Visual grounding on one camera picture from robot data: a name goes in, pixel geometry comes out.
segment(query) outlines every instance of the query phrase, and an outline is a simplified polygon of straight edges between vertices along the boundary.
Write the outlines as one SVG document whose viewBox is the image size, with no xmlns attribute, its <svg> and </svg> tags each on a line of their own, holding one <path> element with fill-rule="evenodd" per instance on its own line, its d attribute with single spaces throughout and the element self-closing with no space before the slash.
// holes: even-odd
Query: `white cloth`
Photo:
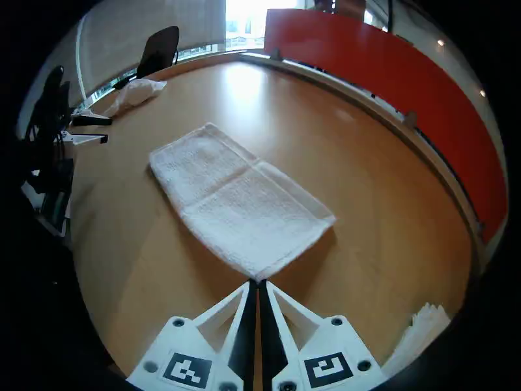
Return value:
<svg viewBox="0 0 521 391">
<path fill-rule="evenodd" d="M 335 221 L 291 178 L 213 124 L 152 152 L 150 166 L 190 231 L 257 281 L 289 264 Z"/>
<path fill-rule="evenodd" d="M 149 98 L 158 96 L 167 85 L 166 81 L 134 79 L 119 92 L 116 100 L 103 115 L 113 117 L 123 110 L 142 104 Z"/>
</svg>

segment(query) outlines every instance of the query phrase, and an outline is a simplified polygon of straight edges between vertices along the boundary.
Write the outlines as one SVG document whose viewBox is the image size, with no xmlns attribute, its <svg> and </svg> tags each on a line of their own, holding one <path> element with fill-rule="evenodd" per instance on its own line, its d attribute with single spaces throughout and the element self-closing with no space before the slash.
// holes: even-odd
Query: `red wall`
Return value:
<svg viewBox="0 0 521 391">
<path fill-rule="evenodd" d="M 487 242 L 507 213 L 505 181 L 492 140 L 458 85 L 413 46 L 344 16 L 307 10 L 269 10 L 264 50 L 323 68 L 356 83 L 417 125 L 460 177 Z"/>
</svg>

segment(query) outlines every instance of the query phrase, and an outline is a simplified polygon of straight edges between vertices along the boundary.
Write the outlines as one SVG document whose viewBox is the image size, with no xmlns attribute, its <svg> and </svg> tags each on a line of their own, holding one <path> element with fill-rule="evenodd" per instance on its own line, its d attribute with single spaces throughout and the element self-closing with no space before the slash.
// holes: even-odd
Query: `black chair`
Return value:
<svg viewBox="0 0 521 391">
<path fill-rule="evenodd" d="M 167 27 L 151 35 L 145 44 L 137 72 L 118 81 L 114 84 L 114 88 L 122 89 L 134 76 L 141 79 L 161 69 L 168 68 L 174 62 L 174 56 L 177 64 L 177 57 L 179 57 L 178 43 L 179 27 L 177 26 Z"/>
</svg>

